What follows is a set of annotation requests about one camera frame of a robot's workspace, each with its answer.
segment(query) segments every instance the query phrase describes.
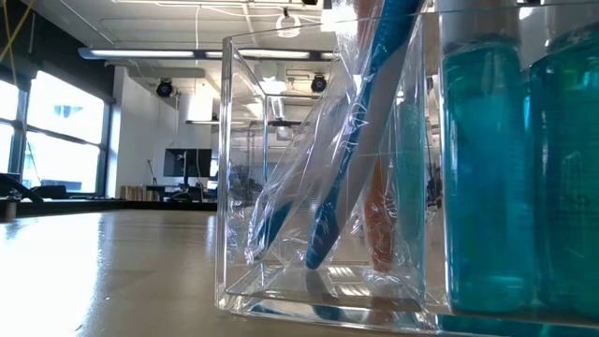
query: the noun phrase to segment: table surface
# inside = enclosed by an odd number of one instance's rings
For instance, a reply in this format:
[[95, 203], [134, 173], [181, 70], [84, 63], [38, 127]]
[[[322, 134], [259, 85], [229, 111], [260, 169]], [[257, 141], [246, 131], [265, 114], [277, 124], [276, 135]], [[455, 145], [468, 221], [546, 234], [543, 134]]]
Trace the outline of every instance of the table surface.
[[0, 224], [0, 336], [381, 335], [218, 311], [214, 237], [212, 212]]

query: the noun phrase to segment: security camera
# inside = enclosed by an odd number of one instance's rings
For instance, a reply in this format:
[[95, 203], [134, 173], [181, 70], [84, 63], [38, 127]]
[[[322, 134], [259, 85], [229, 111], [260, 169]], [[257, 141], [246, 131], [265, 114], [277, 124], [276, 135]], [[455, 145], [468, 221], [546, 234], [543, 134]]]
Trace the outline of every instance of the security camera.
[[310, 87], [312, 88], [313, 93], [320, 94], [324, 92], [325, 89], [327, 89], [327, 80], [325, 80], [325, 76], [320, 74], [314, 75], [314, 79], [312, 80], [312, 85]]
[[156, 94], [162, 98], [169, 98], [175, 94], [175, 88], [172, 86], [172, 79], [162, 79], [156, 87]]

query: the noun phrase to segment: monitor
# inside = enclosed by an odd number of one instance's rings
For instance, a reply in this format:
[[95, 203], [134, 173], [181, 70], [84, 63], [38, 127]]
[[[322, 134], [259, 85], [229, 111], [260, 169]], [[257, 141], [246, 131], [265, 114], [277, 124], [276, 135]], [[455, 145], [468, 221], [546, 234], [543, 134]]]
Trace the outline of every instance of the monitor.
[[183, 177], [186, 162], [188, 177], [208, 178], [211, 161], [211, 149], [166, 149], [163, 174], [165, 177]]

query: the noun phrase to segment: mouthwash bottle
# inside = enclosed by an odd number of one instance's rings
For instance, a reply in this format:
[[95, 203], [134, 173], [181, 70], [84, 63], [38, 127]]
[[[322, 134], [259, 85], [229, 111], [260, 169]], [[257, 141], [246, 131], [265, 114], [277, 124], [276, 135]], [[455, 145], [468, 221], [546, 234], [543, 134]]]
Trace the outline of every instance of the mouthwash bottle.
[[469, 9], [440, 20], [446, 272], [454, 310], [512, 312], [533, 295], [519, 12], [499, 9], [515, 5], [437, 3], [441, 11]]
[[599, 316], [599, 3], [547, 11], [531, 67], [538, 296]]

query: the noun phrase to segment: white wall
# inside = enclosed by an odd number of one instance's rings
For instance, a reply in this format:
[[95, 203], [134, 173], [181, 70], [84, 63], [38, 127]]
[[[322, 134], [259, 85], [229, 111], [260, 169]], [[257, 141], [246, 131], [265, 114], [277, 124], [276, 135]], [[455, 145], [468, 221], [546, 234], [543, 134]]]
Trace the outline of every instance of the white wall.
[[176, 184], [183, 178], [164, 177], [167, 148], [211, 148], [209, 125], [186, 125], [189, 96], [180, 98], [179, 111], [131, 80], [122, 67], [116, 68], [107, 179], [108, 197], [119, 197], [122, 185], [152, 183], [148, 160], [158, 184]]

